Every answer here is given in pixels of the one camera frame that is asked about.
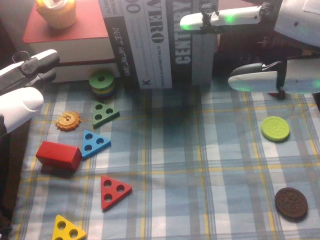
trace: triangle block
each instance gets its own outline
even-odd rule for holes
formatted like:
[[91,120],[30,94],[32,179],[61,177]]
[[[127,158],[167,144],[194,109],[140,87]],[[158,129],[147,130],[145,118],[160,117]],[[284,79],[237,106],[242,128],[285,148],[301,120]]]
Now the triangle block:
[[53,228],[52,240],[82,240],[87,236],[80,227],[57,215]]
[[119,116],[120,112],[118,110],[98,101],[94,102],[94,110],[92,116],[93,128],[96,129],[101,125],[110,122]]
[[82,158],[87,159],[110,145],[111,141],[109,138],[84,130],[82,140]]
[[132,192],[129,184],[108,176],[101,176],[101,208],[103,211],[111,208]]

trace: yellow triangle block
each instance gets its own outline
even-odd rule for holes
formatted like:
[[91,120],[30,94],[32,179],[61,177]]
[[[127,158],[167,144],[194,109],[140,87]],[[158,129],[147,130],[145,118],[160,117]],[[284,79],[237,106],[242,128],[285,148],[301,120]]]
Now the yellow triangle block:
[[56,216],[52,240],[82,240],[86,236],[86,232],[80,227],[69,222],[63,216]]

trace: red triangle block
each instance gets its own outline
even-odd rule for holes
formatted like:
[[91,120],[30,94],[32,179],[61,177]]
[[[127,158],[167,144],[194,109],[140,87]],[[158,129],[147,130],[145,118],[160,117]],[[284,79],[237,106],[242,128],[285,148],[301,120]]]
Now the red triangle block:
[[129,184],[108,176],[101,176],[101,207],[105,211],[120,202],[132,191]]

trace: plaid tablecloth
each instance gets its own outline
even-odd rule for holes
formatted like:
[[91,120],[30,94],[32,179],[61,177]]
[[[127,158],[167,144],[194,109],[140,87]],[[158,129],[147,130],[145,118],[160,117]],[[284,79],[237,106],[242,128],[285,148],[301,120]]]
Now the plaid tablecloth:
[[[120,117],[96,130],[87,83],[53,85],[44,98],[28,135],[10,239],[51,239],[58,214],[88,240],[320,238],[320,113],[311,95],[280,101],[231,90],[218,79],[211,88],[119,90],[103,103]],[[56,128],[63,111],[80,113],[75,131]],[[268,116],[289,123],[287,141],[262,136]],[[110,138],[111,147],[82,161],[73,175],[36,159],[42,141],[81,148],[84,130]],[[133,189],[105,213],[102,175]],[[284,187],[305,195],[302,222],[278,214],[274,197]]]

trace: red block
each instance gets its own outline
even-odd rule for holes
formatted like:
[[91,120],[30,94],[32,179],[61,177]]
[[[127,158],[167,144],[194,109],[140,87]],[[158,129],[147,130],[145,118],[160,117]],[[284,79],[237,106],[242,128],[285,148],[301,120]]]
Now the red block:
[[81,151],[76,146],[43,141],[36,158],[43,165],[76,171],[82,159]]
[[105,211],[124,199],[132,191],[129,184],[108,176],[101,176],[101,207]]

